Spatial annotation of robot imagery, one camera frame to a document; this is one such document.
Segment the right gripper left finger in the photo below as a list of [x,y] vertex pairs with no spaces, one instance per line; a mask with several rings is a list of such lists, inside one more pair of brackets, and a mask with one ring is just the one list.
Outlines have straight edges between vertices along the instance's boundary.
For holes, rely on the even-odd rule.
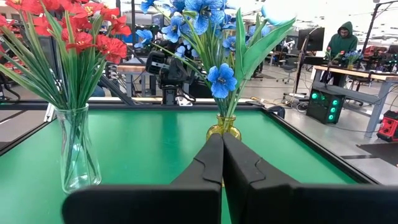
[[65,224],[220,224],[223,138],[212,134],[170,184],[96,185],[70,194]]

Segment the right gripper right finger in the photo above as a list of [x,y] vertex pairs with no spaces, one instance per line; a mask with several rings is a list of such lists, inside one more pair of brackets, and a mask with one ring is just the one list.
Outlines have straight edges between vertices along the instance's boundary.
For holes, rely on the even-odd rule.
[[398,187],[301,184],[234,136],[223,142],[232,224],[398,224]]

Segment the blue artificial flower bunch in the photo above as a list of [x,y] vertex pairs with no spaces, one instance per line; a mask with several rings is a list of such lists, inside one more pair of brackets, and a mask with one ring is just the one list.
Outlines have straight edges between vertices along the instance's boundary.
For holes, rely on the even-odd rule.
[[185,0],[177,36],[193,47],[195,55],[188,64],[204,70],[219,116],[231,118],[247,82],[295,18],[275,19],[265,4],[250,33],[241,12],[230,18],[225,8],[226,0]]
[[170,0],[158,11],[166,16],[168,25],[161,29],[164,40],[185,46],[182,62],[192,66],[197,73],[196,79],[202,80],[207,87],[207,95],[214,98],[219,114],[224,115],[224,99],[228,90],[224,88],[221,77],[221,65],[224,63],[223,32],[225,0]]

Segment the white artificial tulip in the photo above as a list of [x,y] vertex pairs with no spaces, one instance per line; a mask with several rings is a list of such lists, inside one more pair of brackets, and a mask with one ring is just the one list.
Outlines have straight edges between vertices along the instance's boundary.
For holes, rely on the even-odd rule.
[[249,41],[246,41],[246,30],[241,11],[236,13],[236,51],[234,77],[237,80],[235,90],[229,102],[227,117],[231,117],[243,93],[247,81],[258,65],[270,51],[279,44],[296,20],[296,13],[284,9],[282,0],[265,0],[258,16],[259,23]]

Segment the red artificial flower bunch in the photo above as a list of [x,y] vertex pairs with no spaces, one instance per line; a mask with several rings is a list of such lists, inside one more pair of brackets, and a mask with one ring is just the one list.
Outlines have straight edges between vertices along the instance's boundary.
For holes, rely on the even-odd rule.
[[28,85],[55,109],[88,104],[106,62],[119,63],[128,34],[117,8],[91,0],[28,0],[24,25],[30,42],[25,64]]
[[29,69],[25,64],[25,55],[29,53],[30,42],[24,25],[24,12],[26,6],[29,5],[29,2],[28,0],[6,0],[6,5],[19,13],[25,34],[22,37],[18,37],[11,29],[13,21],[8,21],[4,16],[0,15],[0,37],[5,41],[5,44],[12,52],[12,55],[8,55],[3,50],[0,50],[0,55],[6,59],[7,62],[13,64],[17,68],[16,70],[12,70],[7,68],[5,65],[0,64],[0,72],[5,74],[5,76],[9,77],[20,86],[23,86],[24,88],[34,92],[34,90],[27,83],[26,75],[29,73]]

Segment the yellow glass vase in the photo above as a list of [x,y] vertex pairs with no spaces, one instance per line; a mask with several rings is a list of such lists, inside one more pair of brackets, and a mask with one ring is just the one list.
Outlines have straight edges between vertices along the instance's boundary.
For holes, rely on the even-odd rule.
[[232,115],[232,117],[222,117],[220,114],[217,115],[217,124],[211,126],[206,133],[206,140],[209,140],[212,134],[220,134],[230,133],[238,140],[242,140],[241,132],[238,128],[234,126],[234,122],[236,120],[236,116]]

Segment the clear glass vase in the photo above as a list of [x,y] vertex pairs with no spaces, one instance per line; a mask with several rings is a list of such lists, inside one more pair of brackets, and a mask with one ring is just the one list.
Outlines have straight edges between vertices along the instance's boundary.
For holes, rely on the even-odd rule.
[[102,180],[88,129],[88,111],[89,105],[72,110],[55,110],[62,130],[60,174],[62,189],[66,194],[98,185]]

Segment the small vase with blue flowers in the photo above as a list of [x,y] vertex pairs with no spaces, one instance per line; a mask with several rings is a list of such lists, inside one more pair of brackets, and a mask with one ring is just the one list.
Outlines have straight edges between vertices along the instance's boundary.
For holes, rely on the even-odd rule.
[[343,61],[347,64],[347,69],[352,70],[354,68],[354,64],[360,62],[363,58],[363,54],[361,50],[354,50],[344,54]]

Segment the green table mat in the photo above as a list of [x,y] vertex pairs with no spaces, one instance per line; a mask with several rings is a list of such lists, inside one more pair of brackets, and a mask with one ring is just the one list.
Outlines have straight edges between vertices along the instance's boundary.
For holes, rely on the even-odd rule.
[[[90,111],[88,128],[105,184],[168,184],[205,143],[213,111]],[[262,111],[238,111],[243,143],[303,183],[353,179]],[[61,224],[62,132],[57,121],[0,157],[0,224]]]

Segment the black computer tower green fans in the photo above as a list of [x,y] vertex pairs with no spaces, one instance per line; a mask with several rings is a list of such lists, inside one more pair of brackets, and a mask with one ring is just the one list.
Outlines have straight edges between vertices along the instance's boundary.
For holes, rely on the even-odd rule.
[[311,90],[306,115],[323,124],[336,124],[346,96],[330,90]]

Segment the red equipment box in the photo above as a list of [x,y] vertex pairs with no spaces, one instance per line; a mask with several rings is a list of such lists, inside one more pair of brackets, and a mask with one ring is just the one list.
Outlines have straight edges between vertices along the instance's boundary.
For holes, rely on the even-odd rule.
[[384,113],[377,137],[387,142],[398,142],[398,111]]

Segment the grey office chair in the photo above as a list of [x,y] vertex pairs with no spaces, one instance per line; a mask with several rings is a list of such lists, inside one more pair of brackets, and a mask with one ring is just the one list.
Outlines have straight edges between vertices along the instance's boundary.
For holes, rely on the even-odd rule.
[[276,82],[283,82],[284,84],[288,84],[289,81],[294,81],[295,78],[292,76],[293,73],[297,71],[297,59],[293,57],[289,57],[287,60],[285,60],[284,64],[280,66],[281,69],[283,69],[284,72],[287,73],[287,77],[285,78],[277,78]]

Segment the wooden workbench grey legs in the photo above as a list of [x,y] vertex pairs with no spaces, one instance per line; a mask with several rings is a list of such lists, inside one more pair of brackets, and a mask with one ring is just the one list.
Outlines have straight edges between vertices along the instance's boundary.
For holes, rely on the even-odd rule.
[[[369,103],[373,105],[371,114],[366,114],[366,116],[369,116],[369,122],[364,132],[365,137],[371,138],[374,135],[376,126],[381,121],[381,112],[386,102],[387,96],[392,90],[393,84],[398,84],[398,75],[374,71],[349,70],[347,68],[340,67],[325,67],[321,65],[314,66],[313,70],[315,71],[315,76],[312,83],[313,88],[318,90],[334,91],[335,93],[345,95],[352,100],[359,100],[363,103]],[[345,81],[343,79],[341,79],[338,86],[329,85],[320,81],[323,72],[338,73],[343,77],[353,76],[356,78],[365,78],[367,81],[380,81],[381,86],[377,95],[371,95],[369,93],[363,93],[360,91],[344,88]]]

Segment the black computer monitor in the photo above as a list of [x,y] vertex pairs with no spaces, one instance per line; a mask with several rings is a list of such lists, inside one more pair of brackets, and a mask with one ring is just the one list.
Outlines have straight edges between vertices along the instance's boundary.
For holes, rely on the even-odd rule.
[[307,47],[305,49],[307,51],[322,51],[324,33],[325,29],[323,27],[299,30],[297,48],[301,50],[306,40]]

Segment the person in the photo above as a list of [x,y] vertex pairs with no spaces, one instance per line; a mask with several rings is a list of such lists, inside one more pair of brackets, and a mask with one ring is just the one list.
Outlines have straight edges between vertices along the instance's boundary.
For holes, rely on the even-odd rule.
[[358,38],[353,34],[353,25],[350,21],[342,24],[337,33],[334,34],[329,43],[330,56],[334,58],[341,51],[352,52],[357,49]]

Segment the black metal table frame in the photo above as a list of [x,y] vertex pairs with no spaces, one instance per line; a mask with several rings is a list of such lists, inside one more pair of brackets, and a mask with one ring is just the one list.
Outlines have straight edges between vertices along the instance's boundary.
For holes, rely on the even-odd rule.
[[[132,104],[122,102],[119,98],[90,98],[88,101],[91,110],[139,110],[139,111],[216,111],[217,106],[215,102],[209,98],[201,98],[198,103],[191,106],[178,106],[178,105],[161,105],[155,98],[138,98],[133,100]],[[16,111],[31,111],[31,110],[46,110],[50,108],[50,104],[44,100],[22,100],[22,101],[5,101],[0,102],[0,110],[16,110]],[[268,118],[276,122],[276,126],[283,128],[290,134],[295,136],[298,140],[307,145],[312,152],[315,152],[333,164],[334,167],[344,172],[353,180],[363,184],[380,184],[377,180],[373,179],[370,175],[361,171],[357,167],[346,162],[342,157],[334,152],[323,147],[315,140],[308,137],[306,134],[286,122],[285,119],[278,117],[274,113],[270,113],[267,108],[255,101],[243,100],[238,103],[238,111],[260,111]]]

